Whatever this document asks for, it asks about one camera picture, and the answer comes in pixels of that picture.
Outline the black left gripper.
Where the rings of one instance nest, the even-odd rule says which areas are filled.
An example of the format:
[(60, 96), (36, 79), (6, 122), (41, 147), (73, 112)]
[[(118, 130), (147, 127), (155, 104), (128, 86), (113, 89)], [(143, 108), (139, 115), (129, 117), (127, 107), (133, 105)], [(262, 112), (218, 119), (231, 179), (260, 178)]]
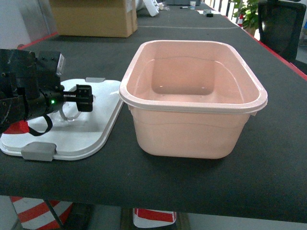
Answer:
[(58, 51), (1, 49), (0, 51), (0, 132), (25, 134), (28, 121), (43, 117), (49, 132), (53, 123), (48, 114), (60, 111), (65, 102), (75, 102), (80, 112), (93, 110), (90, 85), (65, 90), (60, 76), (64, 56)]

